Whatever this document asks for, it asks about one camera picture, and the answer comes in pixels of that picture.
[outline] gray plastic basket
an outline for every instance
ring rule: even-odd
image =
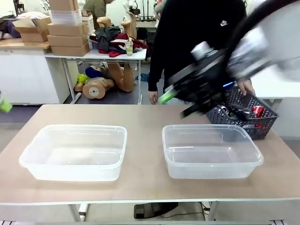
[[[227,96],[228,103],[242,105],[247,108],[252,108],[256,105],[264,107],[262,118],[254,118],[247,121],[239,119],[233,119],[229,117],[223,109],[218,105],[211,109],[206,115],[212,124],[235,124],[246,130],[253,140],[259,140],[265,138],[270,131],[278,114],[275,113],[265,102],[257,97],[247,94],[243,96],[238,87],[233,87]],[[247,128],[249,125],[256,125],[259,127]]]

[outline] black hoodie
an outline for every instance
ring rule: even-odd
[[[215,49],[224,47],[246,16],[243,0],[166,1],[154,40],[148,90],[158,90],[163,70],[166,82],[190,65],[193,62],[190,52],[202,41]]]

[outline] green bottle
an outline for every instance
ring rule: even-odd
[[[176,96],[176,91],[174,89],[170,89],[165,94],[163,94],[161,97],[158,98],[158,102],[164,105],[175,96]]]
[[[12,107],[13,106],[6,99],[4,99],[0,91],[0,111],[8,113]]]

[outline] yellow object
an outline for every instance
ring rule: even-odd
[[[78,75],[78,78],[77,78],[77,81],[78,83],[83,83],[85,84],[90,78],[87,76],[87,75],[84,75],[84,74],[79,74]]]
[[[2,103],[0,103],[0,110],[5,113],[8,113],[12,107],[13,106],[5,99],[2,101]]]

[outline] nike logo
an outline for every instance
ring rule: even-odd
[[[228,25],[227,21],[223,20],[221,23],[220,23],[221,27],[224,27],[226,25]]]

